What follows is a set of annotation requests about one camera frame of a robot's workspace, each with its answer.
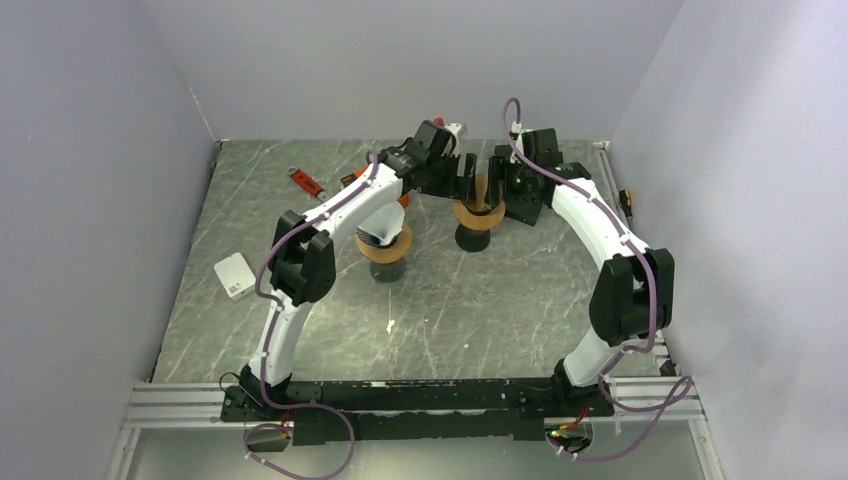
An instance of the cable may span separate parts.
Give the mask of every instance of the cable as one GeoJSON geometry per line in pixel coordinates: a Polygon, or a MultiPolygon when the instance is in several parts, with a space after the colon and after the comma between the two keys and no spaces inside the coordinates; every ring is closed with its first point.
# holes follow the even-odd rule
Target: cable
{"type": "MultiPolygon", "coordinates": [[[[522,162],[524,162],[525,165],[527,165],[531,169],[535,170],[539,174],[559,183],[560,185],[564,185],[564,186],[570,188],[571,190],[573,190],[573,191],[577,192],[578,194],[580,194],[581,196],[585,197],[586,200],[591,200],[592,204],[594,204],[596,207],[598,207],[601,210],[601,212],[603,212],[603,214],[609,219],[610,223],[612,223],[616,232],[618,232],[618,235],[623,236],[625,234],[625,231],[624,231],[623,226],[621,225],[621,222],[618,220],[618,217],[616,217],[615,214],[612,212],[612,210],[610,210],[609,207],[607,207],[601,200],[599,200],[597,198],[592,199],[591,194],[589,192],[587,192],[585,189],[583,189],[582,187],[580,187],[579,185],[577,185],[573,182],[570,182],[570,181],[568,181],[568,180],[566,180],[566,179],[564,179],[564,178],[562,178],[558,175],[555,175],[555,174],[543,169],[542,167],[536,165],[529,158],[527,158],[522,151],[520,151],[518,149],[518,146],[515,144],[515,139],[512,138],[512,135],[510,134],[510,129],[507,127],[507,122],[506,122],[506,114],[509,111],[509,106],[512,105],[512,104],[515,105],[515,111],[516,111],[515,123],[519,123],[519,124],[521,123],[521,103],[518,101],[517,98],[512,97],[512,98],[510,98],[509,100],[506,101],[506,104],[504,104],[504,107],[503,107],[503,111],[501,112],[501,127],[503,128],[504,138],[506,138],[507,143],[509,144],[510,148],[512,148],[513,153],[515,153],[515,156],[518,157],[522,162]]],[[[665,401],[659,403],[658,405],[652,405],[650,407],[629,407],[627,405],[620,403],[619,401],[615,400],[614,398],[612,398],[612,395],[610,395],[610,393],[606,390],[606,385],[604,384],[604,376],[607,375],[615,367],[615,365],[619,362],[619,360],[621,360],[621,358],[624,356],[624,352],[627,352],[627,351],[642,352],[642,353],[650,352],[654,348],[654,342],[655,342],[656,334],[657,334],[657,286],[656,286],[656,280],[654,279],[654,276],[652,275],[651,266],[648,263],[648,259],[645,258],[645,256],[642,254],[642,252],[640,252],[639,249],[636,248],[635,245],[633,245],[633,242],[631,242],[630,240],[627,240],[627,241],[625,241],[624,245],[631,252],[633,252],[633,254],[636,256],[636,259],[639,261],[639,264],[645,270],[645,274],[646,274],[645,277],[647,278],[647,283],[648,283],[648,342],[644,347],[639,347],[639,346],[624,347],[622,349],[622,352],[617,353],[612,359],[610,359],[609,363],[601,370],[601,375],[598,378],[598,386],[601,390],[601,394],[609,402],[613,403],[614,405],[621,408],[622,410],[626,410],[626,411],[630,411],[630,412],[649,412],[649,411],[656,410],[657,414],[654,417],[654,419],[651,421],[651,423],[648,425],[648,428],[645,429],[645,431],[642,433],[642,435],[638,439],[636,439],[636,441],[634,441],[629,447],[625,448],[624,450],[622,450],[622,451],[620,451],[616,454],[599,456],[599,457],[585,457],[585,456],[580,457],[580,456],[577,456],[575,454],[574,458],[584,460],[584,461],[587,461],[587,462],[602,462],[602,461],[608,461],[608,460],[616,460],[618,458],[621,458],[621,457],[627,455],[628,453],[632,452],[633,450],[635,450],[645,440],[645,438],[647,438],[648,435],[650,435],[651,432],[654,430],[654,427],[656,427],[657,422],[659,422],[660,416],[662,416],[665,409],[668,408],[670,405],[673,405],[674,403],[677,403],[680,400],[682,400],[686,396],[686,394],[689,392],[689,390],[692,388],[692,386],[694,385],[694,383],[692,381],[692,377],[690,375],[683,376],[677,381],[677,383],[674,384],[674,386],[668,392],[668,395],[665,397],[665,401]],[[686,386],[683,389],[683,392],[681,392],[679,395],[675,396],[677,389],[681,385],[683,385],[684,382],[685,382],[686,386]]]]}
{"type": "Polygon", "coordinates": [[[580,425],[580,422],[582,422],[583,419],[586,418],[586,415],[589,415],[589,404],[588,403],[586,404],[586,406],[583,407],[582,410],[580,410],[580,414],[577,415],[577,418],[573,422],[566,423],[565,425],[560,425],[560,427],[559,427],[560,430],[572,430],[572,429],[574,429],[575,427],[577,427],[577,425],[580,425]]]}
{"type": "Polygon", "coordinates": [[[222,392],[227,391],[227,389],[224,388],[224,385],[222,385],[222,382],[224,381],[224,377],[226,377],[227,375],[232,375],[232,376],[236,377],[236,380],[241,381],[241,377],[239,377],[237,373],[235,373],[235,372],[224,372],[223,375],[218,377],[218,388],[220,388],[222,392]]]}
{"type": "MultiPolygon", "coordinates": [[[[368,151],[367,158],[368,158],[372,168],[370,169],[370,172],[368,173],[368,177],[365,179],[365,181],[361,182],[356,188],[352,189],[341,200],[339,200],[335,204],[331,204],[329,207],[327,207],[327,210],[325,210],[321,214],[316,215],[315,217],[304,221],[302,224],[298,225],[297,227],[293,228],[292,230],[287,232],[285,235],[283,235],[283,237],[280,238],[280,240],[277,241],[277,243],[275,243],[273,247],[271,247],[271,250],[265,256],[265,259],[262,261],[262,264],[256,270],[256,284],[254,285],[254,291],[256,292],[256,295],[259,296],[259,297],[262,297],[262,298],[267,298],[268,300],[271,300],[272,302],[277,304],[277,308],[274,310],[273,315],[271,315],[271,320],[268,323],[268,331],[265,334],[264,340],[262,341],[262,351],[265,352],[266,354],[268,352],[268,347],[271,345],[271,339],[273,338],[274,329],[277,326],[277,321],[280,318],[280,313],[283,311],[283,302],[279,297],[277,297],[276,295],[274,295],[272,293],[265,293],[265,292],[262,291],[262,277],[265,274],[265,271],[268,269],[268,265],[271,263],[271,259],[274,258],[274,256],[277,254],[277,252],[280,250],[280,248],[282,248],[283,245],[285,245],[289,240],[294,238],[297,234],[299,234],[303,230],[306,230],[307,228],[311,227],[315,223],[318,223],[319,221],[322,221],[325,218],[329,218],[329,216],[332,215],[333,212],[335,212],[339,208],[346,205],[348,202],[350,202],[351,200],[356,198],[363,190],[368,188],[368,186],[374,180],[374,177],[377,175],[377,170],[379,169],[379,160],[377,158],[377,152],[375,152],[374,150],[368,151]]],[[[245,451],[245,454],[246,454],[245,458],[253,459],[254,461],[259,462],[262,465],[265,465],[266,467],[268,467],[268,468],[270,468],[270,469],[272,469],[276,472],[282,473],[283,475],[294,478],[296,480],[329,480],[329,479],[335,477],[336,475],[338,475],[339,473],[341,473],[350,463],[350,460],[353,457],[354,444],[356,443],[356,436],[354,434],[353,425],[351,425],[350,420],[348,420],[348,418],[345,416],[345,414],[343,414],[339,410],[337,410],[337,409],[335,409],[335,408],[333,408],[329,405],[324,405],[324,404],[321,404],[321,403],[296,403],[296,404],[292,404],[292,405],[283,405],[283,404],[274,402],[268,396],[268,391],[265,389],[266,373],[267,373],[267,355],[264,355],[264,356],[262,356],[262,360],[260,362],[260,368],[259,368],[259,387],[260,387],[259,390],[260,390],[260,393],[262,394],[262,399],[265,401],[265,403],[268,406],[270,406],[272,408],[276,408],[278,410],[295,410],[295,409],[299,409],[299,408],[317,408],[317,409],[320,409],[320,410],[325,410],[327,412],[330,412],[330,413],[338,416],[344,422],[345,427],[347,427],[348,434],[350,435],[350,448],[348,449],[347,456],[345,457],[344,461],[333,472],[331,472],[327,475],[324,475],[322,477],[305,477],[303,475],[298,475],[294,472],[290,472],[290,471],[288,471],[288,470],[286,470],[286,469],[284,469],[284,468],[282,468],[282,467],[280,467],[280,466],[278,466],[278,465],[276,465],[272,462],[269,462],[268,460],[260,457],[259,455],[256,455],[252,451],[250,451],[250,446],[248,445],[248,440],[253,433],[258,432],[260,430],[277,430],[280,433],[285,433],[285,432],[288,432],[288,430],[289,430],[288,427],[283,426],[283,425],[279,425],[279,424],[276,424],[276,423],[262,423],[262,424],[256,425],[255,427],[247,430],[244,433],[244,437],[242,438],[242,446],[244,447],[244,451],[245,451]]]]}

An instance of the brown tape roll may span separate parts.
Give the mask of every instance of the brown tape roll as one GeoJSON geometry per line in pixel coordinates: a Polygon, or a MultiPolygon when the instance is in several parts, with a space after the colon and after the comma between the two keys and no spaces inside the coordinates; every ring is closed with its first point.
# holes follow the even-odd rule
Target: brown tape roll
{"type": "Polygon", "coordinates": [[[408,223],[403,222],[403,228],[398,235],[397,241],[388,248],[377,248],[368,245],[358,235],[356,237],[356,246],[359,247],[359,251],[365,255],[365,258],[374,263],[394,263],[403,258],[412,246],[412,229],[409,228],[408,223]]]}

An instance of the black metal base frame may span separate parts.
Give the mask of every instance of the black metal base frame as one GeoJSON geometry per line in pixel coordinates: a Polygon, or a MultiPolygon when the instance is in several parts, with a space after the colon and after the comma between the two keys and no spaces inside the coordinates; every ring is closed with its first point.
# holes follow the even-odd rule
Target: black metal base frame
{"type": "MultiPolygon", "coordinates": [[[[341,410],[351,421],[357,440],[485,436],[543,440],[545,418],[577,417],[586,405],[589,416],[612,416],[612,405],[597,388],[563,392],[556,377],[292,381],[286,389],[285,404],[322,403],[341,410]]],[[[228,387],[221,420],[282,420],[284,410],[262,408],[252,397],[240,385],[228,387]]],[[[295,409],[290,419],[294,422],[295,446],[349,438],[344,423],[324,410],[295,409]]]]}

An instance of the red tool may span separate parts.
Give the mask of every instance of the red tool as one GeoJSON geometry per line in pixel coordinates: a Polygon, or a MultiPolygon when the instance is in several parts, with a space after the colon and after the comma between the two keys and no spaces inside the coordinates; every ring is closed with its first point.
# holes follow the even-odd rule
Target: red tool
{"type": "Polygon", "coordinates": [[[330,199],[330,194],[325,192],[318,182],[312,180],[312,177],[303,173],[303,170],[297,167],[291,167],[289,169],[289,176],[292,177],[294,183],[300,185],[300,188],[304,189],[310,195],[314,195],[318,200],[322,202],[326,202],[330,199]]]}

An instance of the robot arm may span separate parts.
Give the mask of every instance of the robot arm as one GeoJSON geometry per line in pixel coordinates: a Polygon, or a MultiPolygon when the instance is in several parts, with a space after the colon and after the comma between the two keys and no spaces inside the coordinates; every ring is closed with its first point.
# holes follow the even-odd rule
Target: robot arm
{"type": "MultiPolygon", "coordinates": [[[[360,183],[366,182],[366,178],[368,178],[367,171],[365,175],[357,179],[356,182],[348,188],[356,188],[360,183]]],[[[397,177],[396,172],[393,169],[388,166],[381,165],[377,171],[376,177],[371,182],[372,183],[356,198],[351,200],[349,203],[342,205],[338,210],[335,210],[329,218],[321,220],[313,225],[315,232],[320,232],[320,237],[314,242],[319,244],[314,246],[316,251],[321,248],[321,245],[329,244],[332,246],[331,242],[338,242],[339,240],[349,237],[354,230],[363,225],[365,225],[365,228],[368,228],[368,234],[377,237],[381,243],[388,243],[392,238],[400,233],[403,225],[403,208],[397,204],[396,200],[402,193],[402,179],[397,177]],[[370,220],[369,223],[370,217],[375,215],[380,218],[370,220]]],[[[321,206],[307,211],[303,215],[302,219],[310,220],[325,215],[325,212],[342,201],[344,196],[345,195],[342,194],[334,196],[321,206]]],[[[282,237],[285,231],[287,231],[288,227],[285,225],[287,221],[289,223],[299,223],[300,219],[301,217],[293,212],[289,212],[284,215],[280,219],[280,222],[283,223],[283,225],[281,226],[278,224],[275,240],[282,237]]],[[[290,274],[289,277],[295,276],[293,272],[291,272],[291,268],[289,268],[289,265],[291,264],[286,264],[286,255],[289,255],[290,257],[294,256],[299,245],[292,245],[291,247],[293,248],[287,249],[287,251],[283,252],[282,255],[278,254],[275,261],[276,268],[272,267],[271,283],[272,285],[276,284],[273,295],[283,302],[283,311],[280,313],[280,319],[277,322],[277,327],[274,329],[272,334],[268,354],[266,381],[271,386],[278,385],[286,381],[291,376],[294,361],[294,350],[297,346],[298,340],[300,339],[303,326],[306,324],[309,312],[312,310],[312,306],[314,305],[314,302],[309,301],[308,297],[297,298],[297,292],[284,291],[287,289],[284,286],[286,285],[286,280],[295,280],[295,282],[293,282],[295,284],[298,283],[297,280],[300,280],[298,278],[283,278],[286,276],[286,273],[290,274]]],[[[317,267],[318,269],[323,267],[327,270],[327,273],[324,275],[321,275],[320,272],[318,272],[318,276],[321,278],[320,280],[317,280],[317,282],[332,282],[333,279],[335,279],[335,258],[333,253],[332,247],[329,249],[325,247],[323,250],[320,250],[319,253],[313,254],[314,261],[317,265],[312,267],[317,267]]],[[[268,312],[268,318],[265,321],[265,329],[262,333],[262,338],[265,338],[268,334],[268,327],[276,308],[277,304],[275,302],[271,302],[271,308],[268,312]]],[[[252,372],[259,372],[261,361],[262,346],[260,344],[256,353],[254,353],[253,357],[248,362],[250,370],[252,372]]]]}
{"type": "MultiPolygon", "coordinates": [[[[589,192],[593,200],[587,201],[573,189],[559,185],[554,189],[551,206],[571,225],[601,271],[589,306],[591,326],[577,348],[565,358],[564,365],[570,384],[585,387],[595,384],[604,367],[625,347],[645,342],[645,338],[640,338],[648,331],[649,320],[645,304],[647,291],[641,285],[645,272],[634,261],[633,252],[625,241],[629,240],[640,253],[654,259],[651,273],[657,276],[658,287],[659,280],[673,272],[674,264],[667,251],[651,251],[624,222],[617,217],[608,218],[593,204],[604,203],[595,182],[584,178],[571,182],[589,192]]],[[[663,300],[658,301],[658,330],[670,321],[670,288],[670,281],[662,282],[663,295],[658,297],[663,300]]]]}

